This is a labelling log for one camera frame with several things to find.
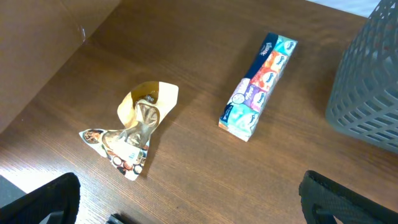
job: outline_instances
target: perforated basket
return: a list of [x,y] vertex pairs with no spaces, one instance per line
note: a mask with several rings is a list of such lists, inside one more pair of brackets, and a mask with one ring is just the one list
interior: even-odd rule
[[382,0],[344,52],[326,109],[339,132],[398,153],[398,0]]

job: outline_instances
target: beige wrapper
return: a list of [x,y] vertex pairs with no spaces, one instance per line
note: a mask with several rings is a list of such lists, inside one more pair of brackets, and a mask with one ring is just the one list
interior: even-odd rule
[[177,104],[177,97],[176,85],[142,83],[127,94],[118,107],[125,129],[87,129],[79,135],[126,178],[135,180],[144,167],[151,134]]

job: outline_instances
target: opened food wrapper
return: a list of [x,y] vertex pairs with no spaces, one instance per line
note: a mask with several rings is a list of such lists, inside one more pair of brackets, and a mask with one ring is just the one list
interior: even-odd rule
[[177,97],[176,85],[142,83],[119,105],[118,116],[125,129],[87,129],[79,135],[126,178],[135,180],[144,167],[151,134],[177,104]]

